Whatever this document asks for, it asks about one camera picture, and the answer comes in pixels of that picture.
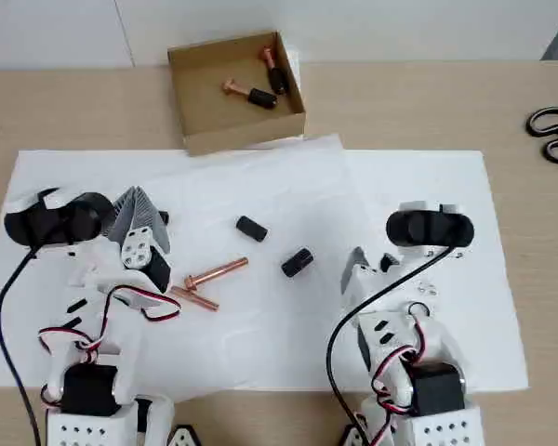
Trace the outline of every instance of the white paper sheet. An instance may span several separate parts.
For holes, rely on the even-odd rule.
[[[335,138],[281,151],[201,158],[182,151],[22,151],[8,196],[75,181],[115,195],[130,185],[121,172],[138,165],[144,180],[133,184],[141,184],[157,206],[170,212],[170,260],[177,279],[237,256],[250,258],[247,269],[203,287],[204,295],[221,303],[218,314],[186,304],[177,321],[145,327],[148,347],[139,370],[145,389],[176,400],[232,386],[328,389],[326,339],[339,318],[337,284],[347,254],[361,244],[376,261],[388,244],[386,217],[411,200],[461,203],[475,224],[470,255],[462,268],[454,267],[455,274],[446,274],[456,279],[431,276],[443,300],[439,317],[474,366],[473,385],[483,391],[527,386],[479,152],[343,153]],[[349,171],[361,201],[352,193]],[[264,243],[236,233],[233,223],[242,214],[270,229]],[[302,245],[311,248],[315,262],[289,281],[279,266]],[[0,286],[23,253],[0,226]],[[5,306],[7,342],[30,386],[42,385],[47,373],[47,356],[34,334],[47,323],[73,267],[71,259],[42,259],[25,271]],[[471,315],[470,326],[461,326],[460,314]],[[496,356],[491,345],[502,353]],[[352,331],[338,343],[335,363],[342,387],[367,390]],[[0,356],[0,386],[11,384]]]

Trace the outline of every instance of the table surface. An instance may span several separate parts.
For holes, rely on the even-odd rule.
[[[302,64],[301,74],[308,135],[484,152],[531,384],[478,397],[486,442],[558,446],[558,165],[523,131],[528,113],[558,105],[558,62]],[[171,88],[166,68],[0,72],[0,206],[19,149],[180,148]],[[41,411],[35,392],[33,402]],[[335,445],[346,423],[327,393],[237,391],[178,404],[177,421],[224,446]],[[17,392],[0,389],[0,446],[15,444],[31,444],[31,431]]]

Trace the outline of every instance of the cardboard box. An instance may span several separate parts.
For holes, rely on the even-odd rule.
[[[265,46],[273,48],[276,64],[289,82],[289,93],[278,96],[272,110],[251,104],[242,96],[226,95],[221,89],[226,79],[233,78],[244,87],[272,93],[267,66],[259,58]],[[184,144],[190,154],[240,149],[304,133],[306,111],[279,33],[170,48],[167,57]]]

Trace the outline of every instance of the copper bolt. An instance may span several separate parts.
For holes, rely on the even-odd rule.
[[[250,95],[250,90],[248,90],[247,88],[243,88],[242,86],[239,86],[232,78],[225,81],[221,85],[221,88],[223,89],[226,95],[230,95],[231,93],[234,93],[237,95],[244,96],[246,98]]]
[[[208,309],[209,311],[217,311],[219,309],[219,304],[213,302],[212,300],[208,300],[192,291],[185,290],[179,286],[172,286],[169,290],[169,293],[175,295],[177,297],[181,297],[182,299],[186,299],[189,302],[192,302],[199,307],[204,309]]]
[[[260,58],[266,62],[269,70],[275,68],[275,59],[272,58],[272,50],[269,46],[265,46],[264,48],[262,48]]]
[[[199,274],[198,276],[188,276],[186,279],[184,279],[184,285],[186,285],[186,288],[193,291],[199,284],[212,281],[213,279],[216,279],[223,274],[227,274],[228,272],[233,271],[234,269],[241,268],[247,264],[248,259],[246,257],[241,257],[237,260],[234,260],[233,262],[228,263],[227,265],[221,265],[220,267],[213,268],[209,271]]]

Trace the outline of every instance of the scissors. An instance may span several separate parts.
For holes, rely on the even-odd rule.
[[[558,124],[549,125],[547,127],[538,127],[536,121],[541,116],[558,116],[558,107],[546,107],[535,111],[525,123],[525,130],[529,135],[536,138],[548,137],[556,135],[558,137]],[[558,138],[545,144],[541,150],[542,155],[551,163],[558,164],[558,154],[555,153],[558,149]]]

